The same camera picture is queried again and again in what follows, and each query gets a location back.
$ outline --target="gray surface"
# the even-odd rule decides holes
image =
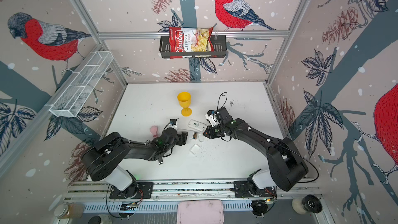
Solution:
[[[89,219],[97,214],[84,214],[80,219],[74,219],[72,224],[87,224]],[[112,217],[113,224],[174,224],[177,222],[177,212],[162,214],[134,214],[129,220]],[[254,216],[250,211],[224,212],[224,224],[269,224],[269,223],[305,223],[316,224],[312,214],[297,214],[291,206],[291,200],[279,200],[264,218]]]

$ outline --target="bird illustration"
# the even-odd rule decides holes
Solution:
[[[49,24],[32,18],[32,16],[19,12],[8,19],[8,28],[12,37],[20,37],[39,56],[53,61],[65,61],[68,69],[68,59],[77,50],[79,43],[90,34],[71,30],[59,24]]]
[[[250,4],[243,0],[215,0],[216,16],[226,25],[226,29],[240,28],[250,25],[260,25],[269,30],[276,30],[266,25],[264,20],[257,16]]]
[[[388,184],[388,176],[395,171],[398,171],[398,83],[385,95],[383,95],[375,106],[375,127],[376,134],[370,135],[362,132],[361,127],[357,122],[353,122],[359,129],[360,137],[357,140],[361,142],[362,135],[377,140],[384,148],[384,150],[394,160],[394,167],[388,172],[383,171],[379,165],[373,164],[385,176],[386,180],[381,181]]]

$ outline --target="white tabletop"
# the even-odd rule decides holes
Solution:
[[[177,100],[183,91],[192,96],[189,117],[181,115]],[[262,82],[129,84],[108,133],[118,132],[129,140],[145,142],[152,140],[151,126],[157,125],[161,134],[171,118],[179,118],[178,129],[189,129],[191,119],[208,124],[205,115],[216,109],[222,92],[228,92],[225,107],[233,118],[241,118],[267,135],[283,138]],[[194,144],[200,146],[195,155],[189,151]],[[163,161],[159,165],[157,161],[124,159],[120,166],[138,180],[246,178],[257,169],[268,168],[264,155],[235,139],[188,140],[184,146],[175,146],[173,154]]]

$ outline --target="black mounting plate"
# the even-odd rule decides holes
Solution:
[[[249,192],[249,188],[248,188],[247,184],[248,184],[247,181],[234,181],[234,191],[235,191],[236,198],[243,198],[243,197],[270,197],[270,198],[273,198],[273,195],[276,196],[275,188],[272,189],[272,187],[267,187],[265,189],[262,189],[260,191],[261,192],[260,195],[252,195]]]
[[[144,198],[143,199],[150,199],[150,196],[152,195],[152,189],[153,189],[153,183],[152,182],[138,182],[137,183],[137,188],[142,190],[144,193]],[[119,200],[123,199],[126,200],[124,197],[124,194],[121,193],[120,190],[118,190],[115,186],[112,186],[111,188],[111,194],[109,195],[109,199],[111,200]],[[137,192],[135,196],[133,196],[131,199],[141,199],[141,194]]]

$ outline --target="black basket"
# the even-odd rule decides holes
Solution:
[[[206,56],[209,58],[223,58],[226,56],[226,37],[218,35],[217,39],[215,35],[210,36],[210,41],[213,44],[214,51],[206,52],[170,52],[170,42],[168,36],[160,37],[159,51],[162,58],[170,58],[172,56],[189,56],[184,58],[191,58],[195,56]]]

